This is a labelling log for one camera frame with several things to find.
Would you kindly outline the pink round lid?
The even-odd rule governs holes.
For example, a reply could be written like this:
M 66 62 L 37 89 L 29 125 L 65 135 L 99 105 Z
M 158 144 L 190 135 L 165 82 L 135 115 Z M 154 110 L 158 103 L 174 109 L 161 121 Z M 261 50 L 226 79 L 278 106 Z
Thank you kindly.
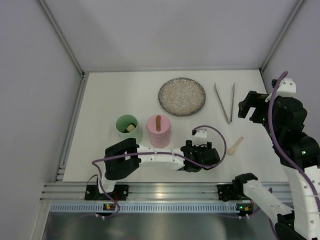
M 162 137 L 170 134 L 171 122 L 165 115 L 156 114 L 148 119 L 146 128 L 151 136 Z

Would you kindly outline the cucumber sushi roll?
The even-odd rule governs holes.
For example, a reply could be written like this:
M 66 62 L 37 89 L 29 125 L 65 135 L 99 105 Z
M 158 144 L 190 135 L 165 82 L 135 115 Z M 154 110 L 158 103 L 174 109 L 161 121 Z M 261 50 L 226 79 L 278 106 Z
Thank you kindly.
M 136 129 L 136 126 L 134 124 L 130 124 L 126 127 L 126 130 L 130 133 L 133 132 Z

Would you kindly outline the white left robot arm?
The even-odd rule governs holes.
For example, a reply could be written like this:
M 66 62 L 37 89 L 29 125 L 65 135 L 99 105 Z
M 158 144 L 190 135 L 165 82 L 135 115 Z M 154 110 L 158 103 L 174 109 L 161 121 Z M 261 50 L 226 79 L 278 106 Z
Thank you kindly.
M 196 145 L 187 140 L 180 148 L 159 149 L 137 144 L 134 138 L 128 138 L 106 148 L 104 158 L 92 162 L 98 169 L 95 193 L 102 200 L 109 199 L 116 182 L 127 178 L 140 167 L 197 173 L 217 167 L 222 160 L 211 142 Z

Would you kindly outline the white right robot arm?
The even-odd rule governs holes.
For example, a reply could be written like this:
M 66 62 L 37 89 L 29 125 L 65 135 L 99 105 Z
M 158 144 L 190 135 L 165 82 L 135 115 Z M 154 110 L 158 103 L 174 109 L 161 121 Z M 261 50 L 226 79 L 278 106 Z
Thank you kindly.
M 280 240 L 320 238 L 320 146 L 303 132 L 307 110 L 293 97 L 250 91 L 238 104 L 238 117 L 254 112 L 250 121 L 262 124 L 269 134 L 275 154 L 287 176 L 293 207 L 283 204 L 253 173 L 238 175 L 232 181 L 240 199 L 248 197 L 268 216 Z

